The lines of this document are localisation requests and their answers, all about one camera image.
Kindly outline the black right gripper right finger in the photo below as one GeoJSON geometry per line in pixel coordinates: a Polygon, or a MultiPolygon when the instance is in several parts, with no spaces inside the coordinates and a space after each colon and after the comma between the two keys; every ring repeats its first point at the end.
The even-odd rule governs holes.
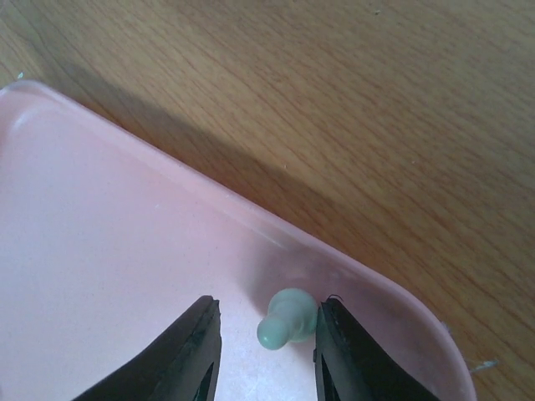
{"type": "Polygon", "coordinates": [[[318,308],[313,353],[319,400],[436,400],[336,297],[318,308]]]}

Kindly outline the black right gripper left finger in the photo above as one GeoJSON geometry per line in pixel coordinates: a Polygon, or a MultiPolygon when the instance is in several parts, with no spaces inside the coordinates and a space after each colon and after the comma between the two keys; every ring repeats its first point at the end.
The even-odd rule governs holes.
{"type": "Polygon", "coordinates": [[[199,297],[141,353],[77,400],[213,400],[222,355],[219,301],[199,297]]]}

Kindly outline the white chess piece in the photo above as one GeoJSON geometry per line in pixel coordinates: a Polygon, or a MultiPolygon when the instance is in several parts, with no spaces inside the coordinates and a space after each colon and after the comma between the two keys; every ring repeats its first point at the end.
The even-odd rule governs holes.
{"type": "Polygon", "coordinates": [[[257,325],[257,340],[268,350],[302,343],[316,331],[318,304],[298,288],[286,288],[270,300],[266,317],[257,325]]]}

